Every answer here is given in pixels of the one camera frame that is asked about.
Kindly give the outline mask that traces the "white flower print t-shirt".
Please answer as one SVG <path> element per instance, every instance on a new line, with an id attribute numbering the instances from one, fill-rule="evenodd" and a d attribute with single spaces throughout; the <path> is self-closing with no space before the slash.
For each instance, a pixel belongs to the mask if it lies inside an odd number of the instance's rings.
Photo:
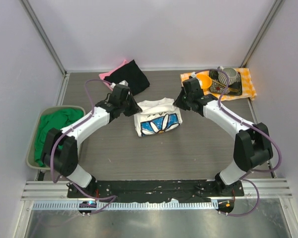
<path id="1" fill-rule="evenodd" d="M 134 115 L 137 135 L 161 134 L 179 127 L 183 120 L 180 109 L 173 103 L 174 99 L 171 98 L 139 102 L 142 111 Z"/>

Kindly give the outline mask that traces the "grey plastic tray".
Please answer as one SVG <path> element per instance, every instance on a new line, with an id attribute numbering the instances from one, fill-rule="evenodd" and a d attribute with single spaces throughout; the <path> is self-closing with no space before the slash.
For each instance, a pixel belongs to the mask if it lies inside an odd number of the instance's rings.
<path id="1" fill-rule="evenodd" d="M 80 106 L 73 106 L 73 105 L 62 105 L 62 106 L 54 106 L 54 107 L 50 107 L 50 108 L 46 108 L 44 109 L 41 114 L 39 115 L 36 125 L 35 125 L 35 130 L 32 133 L 32 138 L 31 138 L 31 142 L 30 142 L 30 146 L 28 148 L 27 151 L 27 155 L 26 155 L 26 163 L 30 168 L 36 169 L 36 170 L 43 170 L 43 171 L 49 171 L 50 168 L 48 167 L 41 167 L 39 166 L 39 164 L 35 161 L 34 158 L 34 153 L 35 153 L 35 138 L 37 135 L 37 131 L 39 128 L 39 124 L 40 124 L 40 118 L 41 116 L 45 116 L 45 115 L 49 115 L 52 113 L 55 113 L 56 111 L 62 110 L 62 109 L 76 109 L 76 110 L 80 110 L 82 111 L 83 115 L 86 114 L 85 109 L 80 107 Z"/>

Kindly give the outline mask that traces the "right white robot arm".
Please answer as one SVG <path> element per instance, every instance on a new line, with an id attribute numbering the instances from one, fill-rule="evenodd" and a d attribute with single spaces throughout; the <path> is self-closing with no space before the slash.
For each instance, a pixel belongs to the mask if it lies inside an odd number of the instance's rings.
<path id="1" fill-rule="evenodd" d="M 243 121 L 224 105 L 219 105 L 214 95 L 204 95 L 198 79 L 183 81 L 181 92 L 173 104 L 213 121 L 234 139 L 233 161 L 215 176 L 219 194 L 230 194 L 241 177 L 273 157 L 267 126 Z"/>

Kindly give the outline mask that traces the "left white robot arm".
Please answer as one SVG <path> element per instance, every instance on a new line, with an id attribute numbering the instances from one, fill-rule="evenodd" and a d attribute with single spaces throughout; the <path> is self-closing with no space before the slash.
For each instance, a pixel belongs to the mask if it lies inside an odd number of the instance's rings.
<path id="1" fill-rule="evenodd" d="M 93 105 L 89 113 L 62 129 L 51 128 L 44 142 L 41 160 L 51 171 L 81 188 L 88 188 L 95 178 L 78 164 L 81 144 L 98 129 L 108 125 L 121 114 L 130 117 L 141 112 L 131 89 L 123 84 L 114 86 L 105 100 Z"/>

